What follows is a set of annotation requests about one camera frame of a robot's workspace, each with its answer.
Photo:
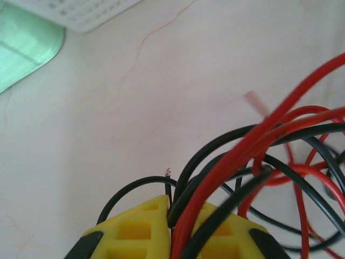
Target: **red wire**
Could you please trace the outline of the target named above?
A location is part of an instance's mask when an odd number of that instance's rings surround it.
[[[316,163],[312,165],[311,167],[320,171],[322,169],[327,169],[328,165],[326,164],[326,162],[323,161],[323,162]],[[277,175],[280,175],[281,172],[278,170],[274,170],[272,174],[274,176],[277,176]],[[290,182],[290,178],[286,178],[285,176],[282,176],[282,177],[271,179],[269,182],[266,183],[266,186],[278,186],[278,185],[283,185],[288,182]]]
[[[319,80],[321,80],[327,74],[342,66],[344,63],[345,53],[335,57],[334,59],[330,60],[329,62],[325,63],[320,68],[315,70],[310,76],[303,80],[294,91],[292,91],[292,93],[282,102],[281,105],[278,106],[278,108],[275,109],[275,111],[273,111],[273,113],[270,116],[266,117],[261,124],[256,126],[250,132],[248,132],[248,134],[242,139],[242,141],[235,145],[234,148],[230,150],[228,154],[225,155],[220,160],[220,162],[214,166],[214,168],[205,177],[205,179],[201,182],[201,184],[193,194],[190,202],[188,203],[185,211],[181,215],[176,225],[174,235],[172,238],[171,259],[179,259],[179,257],[181,256],[182,251],[191,235],[191,231],[194,227],[198,213],[202,205],[204,204],[205,200],[228,177],[234,174],[236,170],[238,170],[241,167],[241,165],[243,165],[253,156],[257,155],[264,148],[267,148],[270,145],[270,143],[272,143],[272,137],[274,142],[275,139],[279,139],[284,135],[288,134],[287,132],[293,132],[295,130],[301,129],[301,127],[307,127],[310,125],[320,123],[324,120],[344,116],[344,108],[329,112],[323,112],[318,115],[310,116],[303,120],[292,121],[287,124],[284,124],[269,132],[270,134],[265,134],[260,139],[261,141],[257,141],[257,139],[262,135],[262,133],[265,133],[272,127],[274,127],[279,122],[279,119],[286,112],[288,112],[292,108],[292,106],[311,87],[313,87]],[[253,143],[266,145],[258,146],[257,144],[255,144],[253,148],[250,148],[249,151],[245,152],[248,147],[252,147]],[[232,164],[233,161],[237,161],[238,157],[241,157],[241,159],[238,160],[238,163]]]
[[[297,108],[289,113],[287,113],[284,118],[283,118],[283,122],[288,122],[291,121],[301,115],[305,115],[308,113],[320,113],[323,111],[327,111],[328,109],[321,107],[321,106],[303,106],[300,108]],[[343,120],[341,118],[336,118],[332,120],[333,122],[343,122]],[[320,137],[320,141],[324,142],[325,139],[327,138],[328,134],[324,134]],[[293,153],[292,153],[292,149],[290,147],[289,144],[285,145],[286,151],[287,151],[287,155],[289,158],[289,163],[293,164]],[[306,165],[310,165],[310,163],[313,160],[313,157],[316,154],[316,150],[312,149],[312,151],[310,152],[305,164]],[[254,163],[256,164],[256,167],[259,168],[261,166],[261,162],[262,159],[259,160],[258,158],[255,159]],[[286,183],[289,182],[290,179],[287,176],[281,177],[281,178],[275,178],[272,179],[270,182],[273,183],[274,180],[278,179],[278,181],[276,181],[276,183],[274,185],[277,185],[277,183]],[[307,214],[306,214],[306,210],[305,210],[305,206],[304,206],[304,201],[303,201],[303,196],[302,196],[302,190],[296,185],[294,184],[294,191],[295,191],[295,196],[296,196],[296,201],[298,204],[298,210],[299,210],[299,214],[300,214],[300,222],[301,222],[301,231],[302,231],[302,250],[301,250],[301,258],[308,258],[308,254],[309,254],[309,237],[308,237],[308,226],[310,227],[310,224],[308,222],[308,218],[307,218]],[[239,215],[244,215],[246,214],[246,211],[249,209],[250,204],[252,203],[252,201],[254,200],[255,196],[259,193],[259,191],[255,192],[253,195],[251,195],[250,200],[247,200],[245,202],[245,204],[247,204],[245,207],[243,208],[239,208]],[[331,256],[333,256],[335,253],[330,250],[327,249],[327,252],[329,252],[331,254]]]
[[[277,139],[280,139],[287,134],[314,124],[318,124],[325,120],[343,116],[344,114],[345,107],[341,107],[307,118],[291,121],[266,133],[254,144],[254,146],[247,146],[247,150],[243,150],[243,155],[235,155],[235,158],[233,158],[232,151],[228,152],[201,182],[193,194],[185,211],[182,213],[172,238],[172,259],[180,257],[183,248],[191,235],[191,226],[194,226],[198,212],[200,211],[205,200],[215,189],[217,189],[219,185],[221,185],[232,174],[234,174],[241,166],[243,166],[243,164],[248,162],[250,158],[256,156],[264,148],[267,148]]]
[[[308,224],[308,229],[309,229],[309,232],[310,234],[318,239],[320,242],[323,242],[325,241],[321,236],[319,236],[312,228],[312,226],[310,224]],[[330,250],[329,248],[326,248],[325,251],[333,258],[335,259],[344,259],[343,257],[341,257],[340,255],[336,254],[335,252],[333,252],[332,250]]]
[[[308,259],[310,246],[309,246],[308,217],[307,217],[306,207],[304,205],[302,189],[296,183],[293,183],[293,189],[295,191],[298,213],[300,215],[300,223],[301,223],[301,237],[302,237],[301,259]]]
[[[313,175],[316,178],[318,178],[324,185],[327,186],[327,188],[332,192],[334,195],[334,198],[336,198],[337,202],[339,203],[343,213],[345,214],[345,196],[342,194],[342,192],[339,190],[338,186],[326,175],[324,175],[322,172],[316,170],[313,167],[307,166],[307,165],[290,165],[291,169],[299,173],[301,176],[305,176],[307,174]]]

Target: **exposed wire tip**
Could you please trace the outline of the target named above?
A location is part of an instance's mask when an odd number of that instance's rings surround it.
[[[165,177],[171,177],[171,170],[170,170],[170,167],[165,170],[165,174],[164,174]]]

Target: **black wire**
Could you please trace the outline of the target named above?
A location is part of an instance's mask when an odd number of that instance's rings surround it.
[[[192,194],[194,193],[195,189],[197,188],[197,186],[199,185],[199,183],[203,180],[203,178],[207,175],[207,173],[212,169],[212,167],[225,155],[226,153],[223,153],[223,154],[220,154],[218,156],[216,156],[215,158],[213,158],[203,169],[202,171],[200,172],[200,174],[198,176],[196,176],[197,178],[194,180],[191,180],[193,181],[193,185],[189,185],[189,188],[186,189],[184,191],[184,193],[181,195],[180,199],[175,203],[175,207],[172,208],[169,216],[168,216],[168,226],[169,227],[172,227],[176,224],[179,216],[181,215],[182,211],[184,211],[185,207],[187,206],[188,204],[188,201],[189,199],[191,198]],[[272,163],[271,160],[267,160],[267,157],[265,157],[264,159],[265,162],[268,162],[268,163]],[[280,171],[284,171],[286,168],[289,168],[288,166],[286,166],[284,163],[282,162],[278,162],[279,160],[275,160],[273,161],[273,166],[275,168],[277,168],[278,170]],[[222,189],[224,189],[229,195],[232,195],[233,194],[233,190],[226,184],[223,184],[221,186]],[[289,231],[291,233],[294,233],[294,234],[298,234],[298,235],[301,235],[301,230],[299,229],[296,229],[296,228],[293,228],[291,226],[288,226],[286,224],[283,224],[279,221],[276,221],[268,216],[266,216],[265,214],[259,212],[258,210],[256,210],[255,208],[253,207],[250,207],[249,209],[249,212],[251,214],[253,214],[254,216],[274,225],[274,226],[277,226],[279,228],[282,228],[286,231]],[[330,240],[326,240],[326,243],[324,242],[321,242],[320,244],[314,246],[311,248],[311,251],[318,251],[318,250],[322,250],[323,248],[331,245],[331,244],[334,244],[335,242],[337,242],[339,239],[341,238],[340,234],[335,234],[335,236],[329,238]],[[289,251],[292,251],[292,252],[300,252],[301,248],[296,248],[296,247],[287,247],[287,246],[282,246],[284,249],[286,250],[289,250]]]
[[[228,215],[249,196],[256,188],[262,185],[269,177],[270,173],[261,173],[244,184],[241,189],[234,192],[227,198],[198,228],[193,237],[184,248],[180,259],[195,259],[207,240],[217,230],[217,228],[226,220]]]
[[[246,127],[238,128],[233,131],[227,132],[206,144],[202,147],[186,164],[183,168],[181,175],[178,178],[175,193],[174,193],[174,202],[180,198],[183,191],[185,190],[189,178],[191,177],[193,171],[197,166],[214,150],[227,144],[228,142],[243,137],[248,133],[255,125],[249,125]]]
[[[343,163],[343,162],[345,162],[345,151],[343,151],[341,154],[338,154],[337,156],[336,156],[336,162],[337,162],[337,164],[338,165],[340,165],[341,163]],[[326,173],[326,175],[328,176],[328,177],[332,177],[332,173],[331,173],[331,171],[330,170],[327,170],[327,173]]]
[[[121,190],[119,190],[104,206],[101,214],[99,215],[99,218],[97,220],[97,224],[102,223],[103,221],[106,221],[108,218],[108,215],[110,211],[113,209],[115,204],[124,197],[127,193],[133,191],[135,188],[147,185],[148,183],[154,183],[154,182],[161,182],[166,183],[171,186],[176,186],[176,181],[170,178],[166,178],[164,176],[148,176],[145,178],[138,179],[134,182],[131,182],[130,184],[124,186]]]
[[[292,181],[294,181],[315,202],[315,204],[322,210],[326,217],[328,217],[332,224],[338,229],[338,232],[330,238],[324,240],[319,244],[311,246],[310,251],[318,251],[328,246],[331,246],[332,244],[336,243],[339,239],[342,238],[341,235],[345,235],[345,224],[342,221],[342,219],[337,215],[334,209],[324,200],[324,198],[306,180],[304,180],[303,177],[301,177],[298,173],[296,173],[286,164],[270,155],[266,154],[264,157],[264,161],[272,165],[279,171],[283,172]],[[292,252],[300,252],[301,250],[300,248],[292,248],[285,246],[282,247],[285,250]]]
[[[228,186],[227,184],[222,184],[221,188],[226,192],[228,193],[230,196],[234,193],[234,190],[231,189],[230,186]],[[258,211],[257,209],[254,209],[253,207],[250,207],[249,208],[249,212],[251,214],[253,214],[254,216],[266,221],[267,223],[271,224],[271,225],[274,225],[276,227],[279,227],[281,229],[284,229],[290,233],[293,233],[293,234],[298,234],[298,235],[302,235],[302,231],[300,229],[296,229],[296,228],[293,228],[291,226],[288,226],[286,224],[283,224],[277,220],[274,220],[268,216],[266,216],[265,214],[261,213],[260,211]]]
[[[340,153],[334,147],[330,146],[329,144],[324,142],[323,145],[325,147],[327,147],[327,149],[331,152],[333,157],[337,158],[340,155]]]
[[[167,195],[169,197],[169,204],[171,206],[171,204],[173,203],[173,197],[171,194],[171,185],[166,183],[164,185],[164,189],[165,189],[165,195]]]
[[[180,198],[175,203],[173,203],[172,206],[170,206],[167,217],[167,223],[169,228],[172,228],[176,225],[177,220],[180,218],[182,212],[186,208],[196,188],[206,177],[209,171],[211,171],[212,167],[224,156],[224,154],[218,155],[215,158],[213,158],[210,162],[208,162],[206,166],[200,171],[200,173],[189,181],[186,189],[183,191]],[[249,174],[252,174],[251,168],[240,169],[236,174],[229,178],[229,180],[233,180],[238,177],[241,178],[244,175]]]
[[[239,190],[242,186],[242,179],[243,177],[239,177],[235,181],[235,191]]]
[[[340,167],[334,157],[331,155],[327,147],[320,142],[316,137],[304,138],[305,142],[310,144],[321,155],[327,163],[330,172],[336,178],[341,190],[345,193],[345,176],[340,170]]]
[[[185,190],[189,178],[191,177],[193,171],[197,168],[197,166],[213,151],[218,149],[219,147],[223,146],[231,142],[232,140],[236,140],[242,138],[245,134],[247,134],[252,128],[256,125],[249,125],[246,127],[238,128],[233,131],[227,132],[209,143],[207,143],[204,147],[202,147],[186,164],[183,168],[181,175],[178,178],[175,194],[174,194],[174,202],[178,200],[181,196],[183,191]],[[280,145],[286,142],[290,142],[297,139],[312,137],[315,135],[322,135],[325,133],[333,133],[333,132],[340,132],[345,131],[345,123],[330,123],[330,124],[323,124],[318,126],[312,126],[305,129],[301,129],[294,133],[291,133],[277,142],[275,142],[272,146]]]

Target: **square hole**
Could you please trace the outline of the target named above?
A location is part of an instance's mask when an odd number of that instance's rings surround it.
[[[207,243],[201,256],[202,259],[240,259],[237,244],[231,242]]]
[[[119,224],[117,240],[149,240],[151,224],[145,221],[123,221]]]
[[[106,259],[146,259],[147,248],[110,248]]]
[[[144,207],[144,210],[157,210],[158,209],[158,203],[150,203]]]

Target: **blurred object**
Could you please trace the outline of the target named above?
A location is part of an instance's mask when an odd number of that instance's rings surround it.
[[[88,32],[141,0],[9,0],[76,32]]]
[[[63,27],[0,1],[0,93],[51,60]]]

